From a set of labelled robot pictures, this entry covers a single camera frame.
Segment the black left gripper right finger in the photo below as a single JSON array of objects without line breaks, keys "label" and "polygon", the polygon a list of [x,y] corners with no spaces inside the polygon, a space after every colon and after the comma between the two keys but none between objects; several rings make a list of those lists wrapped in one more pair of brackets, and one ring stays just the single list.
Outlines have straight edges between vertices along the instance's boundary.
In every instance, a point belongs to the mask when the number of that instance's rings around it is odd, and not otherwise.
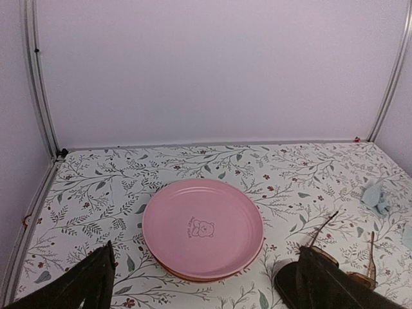
[{"label": "black left gripper right finger", "polygon": [[300,248],[297,303],[300,308],[401,308],[355,282],[309,247]]}]

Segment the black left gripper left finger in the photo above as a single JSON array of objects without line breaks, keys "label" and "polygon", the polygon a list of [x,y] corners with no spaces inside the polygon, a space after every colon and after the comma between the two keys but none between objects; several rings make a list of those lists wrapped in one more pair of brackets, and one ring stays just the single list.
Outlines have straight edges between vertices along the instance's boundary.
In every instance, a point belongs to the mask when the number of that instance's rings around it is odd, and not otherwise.
[{"label": "black left gripper left finger", "polygon": [[109,241],[54,282],[7,308],[109,308],[114,278],[115,257]]}]

